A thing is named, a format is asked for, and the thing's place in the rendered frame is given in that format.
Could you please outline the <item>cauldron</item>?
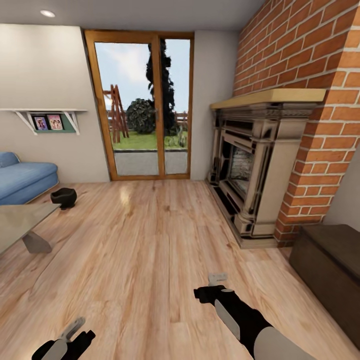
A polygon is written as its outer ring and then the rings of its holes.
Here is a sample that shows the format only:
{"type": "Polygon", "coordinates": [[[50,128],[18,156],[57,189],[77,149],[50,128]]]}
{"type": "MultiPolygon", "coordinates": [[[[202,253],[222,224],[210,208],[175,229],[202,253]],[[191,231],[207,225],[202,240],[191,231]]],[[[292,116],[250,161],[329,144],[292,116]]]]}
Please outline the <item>cauldron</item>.
{"type": "Polygon", "coordinates": [[[61,204],[61,210],[66,210],[69,207],[73,208],[75,206],[77,193],[73,188],[63,187],[56,192],[52,192],[50,198],[53,204],[61,204]]]}

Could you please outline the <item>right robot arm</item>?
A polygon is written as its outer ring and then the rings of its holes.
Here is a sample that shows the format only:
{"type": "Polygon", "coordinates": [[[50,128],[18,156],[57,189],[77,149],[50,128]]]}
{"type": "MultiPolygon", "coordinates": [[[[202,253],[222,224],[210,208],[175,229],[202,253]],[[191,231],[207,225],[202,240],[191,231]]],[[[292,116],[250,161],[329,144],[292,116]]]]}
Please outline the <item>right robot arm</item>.
{"type": "Polygon", "coordinates": [[[254,360],[318,360],[273,327],[258,309],[252,309],[233,289],[218,285],[225,272],[209,273],[208,286],[194,289],[201,304],[211,303],[216,313],[254,360]]]}

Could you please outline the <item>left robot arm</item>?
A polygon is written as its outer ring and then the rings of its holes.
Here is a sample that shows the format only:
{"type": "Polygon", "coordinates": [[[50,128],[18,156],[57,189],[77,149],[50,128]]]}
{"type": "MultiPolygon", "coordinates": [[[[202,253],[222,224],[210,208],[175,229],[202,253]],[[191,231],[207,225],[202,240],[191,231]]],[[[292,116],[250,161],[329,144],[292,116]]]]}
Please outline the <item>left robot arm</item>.
{"type": "Polygon", "coordinates": [[[74,341],[73,335],[85,324],[86,319],[76,318],[53,342],[50,340],[38,348],[32,355],[32,360],[78,360],[91,345],[96,335],[89,330],[81,332],[74,341]]]}

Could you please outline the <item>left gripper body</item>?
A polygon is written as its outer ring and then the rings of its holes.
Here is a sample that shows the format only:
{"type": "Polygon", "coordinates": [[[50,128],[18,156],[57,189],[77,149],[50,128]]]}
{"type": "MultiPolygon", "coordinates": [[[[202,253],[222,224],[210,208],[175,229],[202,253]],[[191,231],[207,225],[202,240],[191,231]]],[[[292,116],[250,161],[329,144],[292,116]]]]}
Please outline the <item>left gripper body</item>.
{"type": "Polygon", "coordinates": [[[81,332],[74,341],[69,342],[68,344],[72,347],[71,360],[78,360],[91,343],[85,331],[81,332]]]}

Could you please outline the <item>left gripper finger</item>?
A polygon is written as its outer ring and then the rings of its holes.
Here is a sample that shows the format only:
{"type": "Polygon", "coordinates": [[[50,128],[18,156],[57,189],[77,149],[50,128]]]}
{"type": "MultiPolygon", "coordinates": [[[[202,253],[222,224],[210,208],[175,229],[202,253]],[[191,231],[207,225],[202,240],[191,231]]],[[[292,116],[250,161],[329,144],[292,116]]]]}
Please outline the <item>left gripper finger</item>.
{"type": "Polygon", "coordinates": [[[96,335],[91,330],[88,331],[87,336],[91,342],[96,337],[96,335]]]}

